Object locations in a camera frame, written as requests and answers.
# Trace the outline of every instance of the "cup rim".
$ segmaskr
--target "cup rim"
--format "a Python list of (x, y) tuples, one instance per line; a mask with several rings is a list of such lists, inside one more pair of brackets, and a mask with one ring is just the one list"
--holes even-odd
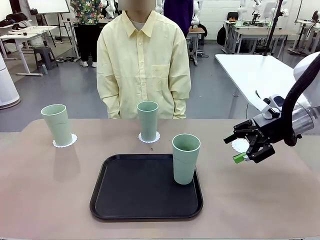
[[(149, 110), (149, 111), (141, 110), (138, 106), (139, 106), (139, 104), (142, 104), (142, 103), (154, 103), (154, 104), (156, 104), (156, 108), (153, 109), (153, 110)], [(137, 108), (139, 111), (141, 111), (141, 112), (148, 113), (148, 112), (154, 112), (154, 111), (158, 110), (159, 105), (158, 105), (158, 103), (156, 103), (155, 101), (142, 101), (142, 102), (139, 102), (139, 103), (136, 105), (136, 108)]]
[[(176, 137), (179, 137), (179, 136), (181, 136), (181, 135), (189, 135), (189, 136), (195, 137), (195, 138), (199, 141), (199, 146), (198, 146), (196, 149), (191, 150), (191, 151), (181, 150), (180, 148), (176, 147), (175, 144), (174, 144), (174, 140), (175, 140)], [(195, 135), (192, 135), (192, 134), (189, 134), (189, 133), (181, 133), (181, 134), (178, 134), (177, 136), (175, 136), (175, 137), (172, 139), (172, 145), (173, 145), (173, 147), (174, 147), (175, 149), (177, 149), (177, 150), (179, 150), (179, 151), (181, 151), (181, 152), (192, 153), (192, 152), (197, 151), (197, 150), (201, 147), (201, 141), (200, 141), (200, 139), (199, 139), (198, 137), (196, 137)]]
[[(54, 114), (44, 114), (43, 113), (43, 110), (45, 110), (46, 108), (52, 107), (52, 106), (63, 106), (63, 110), (60, 111), (60, 112), (54, 113)], [(45, 106), (44, 108), (42, 108), (41, 114), (44, 115), (44, 116), (54, 116), (54, 115), (58, 115), (58, 114), (63, 113), (66, 109), (67, 109), (67, 107), (65, 105), (63, 105), (63, 104), (52, 104), (52, 105)]]

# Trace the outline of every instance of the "shirt collar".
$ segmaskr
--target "shirt collar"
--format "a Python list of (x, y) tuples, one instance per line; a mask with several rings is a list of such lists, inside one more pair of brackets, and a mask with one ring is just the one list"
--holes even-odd
[[(124, 23), (124, 27), (125, 27), (125, 31), (126, 34), (128, 35), (128, 37), (130, 37), (137, 29), (135, 28), (135, 26), (132, 24), (131, 20), (129, 19), (126, 11), (122, 12), (122, 20)], [(143, 28), (141, 29), (141, 31), (144, 32), (145, 35), (147, 35), (149, 38), (151, 38), (152, 36), (152, 31), (154, 29), (154, 25), (156, 22), (156, 17), (157, 14), (155, 11), (151, 11), (147, 21), (145, 22)]]

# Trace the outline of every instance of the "purple clothing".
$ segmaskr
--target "purple clothing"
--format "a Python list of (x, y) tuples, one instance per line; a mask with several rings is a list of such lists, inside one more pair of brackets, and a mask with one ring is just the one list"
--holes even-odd
[(178, 24), (186, 36), (194, 16), (194, 0), (165, 0), (163, 15)]

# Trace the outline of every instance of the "floral shirt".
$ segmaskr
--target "floral shirt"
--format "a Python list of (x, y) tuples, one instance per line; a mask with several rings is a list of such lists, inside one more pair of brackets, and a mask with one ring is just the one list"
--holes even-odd
[(79, 24), (96, 25), (99, 23), (98, 13), (102, 10), (101, 0), (71, 0), (71, 7), (76, 12)]

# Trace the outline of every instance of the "black tray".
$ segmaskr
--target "black tray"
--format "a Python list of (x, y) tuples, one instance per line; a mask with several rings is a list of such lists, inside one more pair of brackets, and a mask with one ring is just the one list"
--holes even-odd
[(203, 207), (197, 176), (174, 180), (172, 154), (119, 154), (104, 161), (90, 201), (102, 220), (183, 220)]

